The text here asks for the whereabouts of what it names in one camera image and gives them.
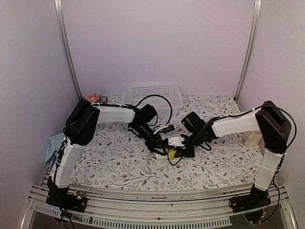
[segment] mug handle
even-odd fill
[[[251,140],[251,138],[253,138],[253,135],[249,135],[249,136],[247,137],[247,139],[245,140],[244,144],[245,144],[245,145],[248,145],[249,142],[250,142],[250,140]]]

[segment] robotic arm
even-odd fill
[[[102,122],[128,123],[130,130],[144,139],[150,151],[165,156],[165,147],[174,146],[177,149],[175,157],[194,157],[196,147],[218,137],[261,131],[265,142],[265,154],[257,180],[249,195],[232,198],[230,206],[233,212],[239,212],[271,203],[267,190],[280,168],[291,131],[291,124],[272,102],[265,102],[259,110],[216,117],[207,123],[195,112],[191,112],[182,120],[182,124],[192,134],[174,137],[177,141],[162,140],[160,134],[148,126],[147,123],[155,116],[156,110],[149,104],[138,109],[131,105],[100,105],[81,100],[63,130],[66,141],[62,144],[53,177],[49,177],[48,180],[47,203],[58,207],[64,205],[67,209],[84,212],[87,199],[83,193],[68,194],[69,180],[77,158],[84,146],[93,139],[96,125]]]

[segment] wall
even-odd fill
[[[253,8],[253,0],[63,1],[82,92],[176,83],[183,94],[233,95]]]
[[[53,1],[0,1],[0,228],[16,229],[50,136],[76,105]]]
[[[305,2],[263,1],[254,51],[240,100],[245,110],[272,100],[296,120],[298,136],[280,172],[300,228],[305,228]]]

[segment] white plastic basket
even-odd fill
[[[173,117],[175,117],[180,108],[183,107],[183,101],[180,90],[175,84],[151,84],[151,85],[137,85],[124,87],[122,94],[122,104],[137,105],[137,103],[144,97],[158,94],[167,98],[173,107]],[[160,97],[150,97],[141,103],[140,108],[145,104],[154,106],[159,118],[168,118],[171,109],[167,102]]]

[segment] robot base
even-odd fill
[[[268,191],[261,191],[254,185],[251,188],[250,194],[233,197],[229,202],[233,213],[266,207],[269,204],[271,204],[271,200]]]
[[[78,199],[76,195],[68,194],[69,187],[57,188],[51,177],[49,177],[47,185],[49,188],[49,194],[46,200],[47,204],[59,208],[62,208],[61,204],[63,204],[67,210],[85,212],[88,201],[86,197]]]

